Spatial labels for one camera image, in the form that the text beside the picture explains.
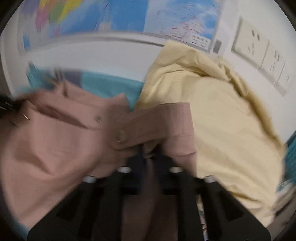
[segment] clothing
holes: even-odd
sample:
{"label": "clothing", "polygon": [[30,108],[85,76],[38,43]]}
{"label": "clothing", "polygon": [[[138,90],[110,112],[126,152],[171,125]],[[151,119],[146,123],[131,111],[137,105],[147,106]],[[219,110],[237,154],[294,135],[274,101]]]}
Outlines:
{"label": "clothing", "polygon": [[147,74],[136,109],[169,102],[191,104],[197,176],[216,176],[268,226],[285,148],[245,81],[203,52],[168,41]]}
{"label": "clothing", "polygon": [[[66,79],[80,88],[102,98],[111,98],[121,93],[126,95],[130,110],[133,110],[141,93],[143,82],[117,76],[100,74],[80,70],[58,70],[62,79]],[[31,88],[26,92],[38,89],[54,89],[57,79],[51,71],[41,70],[33,65],[29,66],[27,77]]]}
{"label": "clothing", "polygon": [[[17,116],[7,117],[17,126],[10,132],[2,152],[0,177],[5,201],[18,222],[33,227],[84,176],[109,176],[138,152],[140,144],[145,153],[160,144],[165,155],[191,173],[196,172],[188,103],[164,104],[134,112],[128,109],[124,94],[102,99],[64,81],[54,91],[32,94]],[[147,179],[149,186],[153,177]],[[131,212],[126,211],[123,233],[128,237],[125,240],[145,237],[145,231],[153,228],[151,220],[172,216],[168,209],[174,206],[172,198],[156,195],[157,192],[149,189],[147,192],[145,197],[130,197],[126,201],[127,210],[135,208],[132,205],[135,201],[140,202],[133,212],[142,218],[137,219],[134,226],[139,229],[135,230],[125,224],[132,220],[127,218]],[[159,235],[164,239],[171,236],[172,232],[165,231]]]}

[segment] poster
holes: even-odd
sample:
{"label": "poster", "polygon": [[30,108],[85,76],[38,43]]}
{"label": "poster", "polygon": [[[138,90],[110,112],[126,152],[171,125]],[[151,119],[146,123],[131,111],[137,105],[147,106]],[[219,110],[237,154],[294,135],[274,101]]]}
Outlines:
{"label": "poster", "polygon": [[100,30],[144,32],[208,49],[223,0],[25,0],[20,51],[54,38]]}

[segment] yellow fabric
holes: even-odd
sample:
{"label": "yellow fabric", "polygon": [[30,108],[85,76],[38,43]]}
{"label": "yellow fabric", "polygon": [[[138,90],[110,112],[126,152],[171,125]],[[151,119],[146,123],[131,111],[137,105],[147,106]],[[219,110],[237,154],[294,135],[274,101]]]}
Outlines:
{"label": "yellow fabric", "polygon": [[168,41],[152,64],[137,109],[190,102],[197,176],[215,175],[268,226],[285,147],[245,81],[187,45]]}

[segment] map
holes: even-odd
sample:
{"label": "map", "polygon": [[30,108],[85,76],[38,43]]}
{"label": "map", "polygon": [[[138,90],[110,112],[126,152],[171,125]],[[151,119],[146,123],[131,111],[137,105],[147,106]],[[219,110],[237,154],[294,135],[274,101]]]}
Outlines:
{"label": "map", "polygon": [[70,34],[101,30],[145,32],[207,50],[223,0],[25,0],[18,28],[20,51]]}

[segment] teal garment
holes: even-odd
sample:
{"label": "teal garment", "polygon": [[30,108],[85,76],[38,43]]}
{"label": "teal garment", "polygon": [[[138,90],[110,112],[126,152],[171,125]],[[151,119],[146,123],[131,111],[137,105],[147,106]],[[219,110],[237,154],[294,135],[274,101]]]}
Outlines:
{"label": "teal garment", "polygon": [[125,93],[128,105],[134,109],[144,83],[105,74],[83,72],[81,88],[102,98],[110,98]]}
{"label": "teal garment", "polygon": [[[102,98],[110,98],[124,93],[130,110],[134,109],[144,85],[144,83],[136,80],[95,72],[77,70],[62,70],[61,72],[68,81]],[[27,77],[31,85],[31,90],[40,88],[51,90],[54,88],[53,81],[55,81],[55,77],[50,71],[40,70],[30,65]]]}

